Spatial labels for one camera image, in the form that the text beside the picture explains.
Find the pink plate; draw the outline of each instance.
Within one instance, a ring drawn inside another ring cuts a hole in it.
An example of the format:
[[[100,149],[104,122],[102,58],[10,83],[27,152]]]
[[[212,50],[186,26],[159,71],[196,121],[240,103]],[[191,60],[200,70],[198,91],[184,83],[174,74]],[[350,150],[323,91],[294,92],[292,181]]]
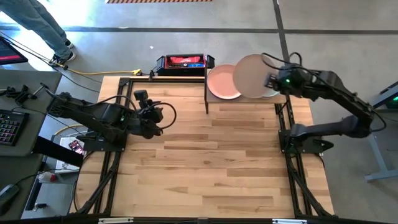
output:
[[[212,94],[223,100],[233,100],[241,96],[235,88],[233,73],[234,65],[218,65],[207,76],[207,86]]]

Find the mouse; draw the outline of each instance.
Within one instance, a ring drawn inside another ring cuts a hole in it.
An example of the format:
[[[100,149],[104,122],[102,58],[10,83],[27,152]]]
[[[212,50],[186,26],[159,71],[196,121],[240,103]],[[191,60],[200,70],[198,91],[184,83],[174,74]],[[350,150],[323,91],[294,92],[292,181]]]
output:
[[[19,187],[16,184],[9,184],[0,191],[0,216],[8,212],[18,192]]]

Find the desk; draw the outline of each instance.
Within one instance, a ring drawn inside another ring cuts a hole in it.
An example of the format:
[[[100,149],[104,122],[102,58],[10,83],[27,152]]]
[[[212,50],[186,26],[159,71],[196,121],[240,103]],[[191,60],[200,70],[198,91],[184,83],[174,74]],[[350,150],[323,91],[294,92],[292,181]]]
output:
[[[98,100],[116,95],[118,83],[119,77],[104,77]],[[134,84],[133,90],[143,89],[174,105],[177,121],[161,137],[128,137],[113,217],[294,217],[273,103],[211,103],[206,114],[203,83]],[[292,105],[297,123],[312,124],[307,100],[292,97]],[[165,107],[160,126],[172,119]],[[79,208],[98,185],[103,157],[94,153],[80,172]],[[309,189],[333,213],[321,161],[302,157]]]
[[[12,86],[19,91],[22,85],[25,84],[30,90],[36,91],[40,86],[40,82],[43,82],[49,86],[51,91],[55,91],[60,79],[61,74],[58,72],[0,70],[0,89]],[[37,96],[38,98],[36,100],[27,100],[24,105],[27,108],[45,113],[51,97],[44,91],[40,92]],[[11,110],[15,107],[17,107],[17,105],[14,99],[6,98],[5,96],[0,97],[0,109]],[[0,150],[33,148],[45,116],[33,111],[23,112],[29,113],[30,115],[18,143],[15,147],[0,146]],[[43,155],[41,154],[29,154],[25,157],[0,157],[0,189],[8,184],[14,184],[28,175],[35,174],[39,170],[42,159]],[[34,181],[35,178],[32,177],[19,184],[20,192],[17,198],[11,209],[3,216],[0,216],[0,220],[17,220],[21,218]]]

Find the wooden board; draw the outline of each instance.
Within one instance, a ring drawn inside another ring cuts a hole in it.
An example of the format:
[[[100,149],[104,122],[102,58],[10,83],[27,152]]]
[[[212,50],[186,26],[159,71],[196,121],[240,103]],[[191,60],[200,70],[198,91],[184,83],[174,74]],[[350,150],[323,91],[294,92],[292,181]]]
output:
[[[99,100],[115,95],[118,82],[119,77],[104,77]],[[134,84],[133,90],[145,89],[151,99],[173,104],[178,117],[161,137],[129,136],[112,216],[292,218],[274,104],[211,104],[206,114],[203,85]],[[311,124],[308,101],[292,98],[292,104],[296,122]],[[160,126],[172,118],[165,107]],[[103,155],[94,153],[80,172],[78,207],[98,184]],[[333,213],[321,161],[303,155],[303,162],[309,188]]]

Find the person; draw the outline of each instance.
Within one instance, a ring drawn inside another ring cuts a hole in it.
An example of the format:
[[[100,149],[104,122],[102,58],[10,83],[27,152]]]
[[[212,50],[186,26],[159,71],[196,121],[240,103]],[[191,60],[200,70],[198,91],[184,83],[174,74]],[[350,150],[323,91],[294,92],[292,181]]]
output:
[[[0,0],[0,11],[28,30],[33,30],[54,51],[50,64],[63,65],[76,58],[73,44],[46,8],[37,0]]]

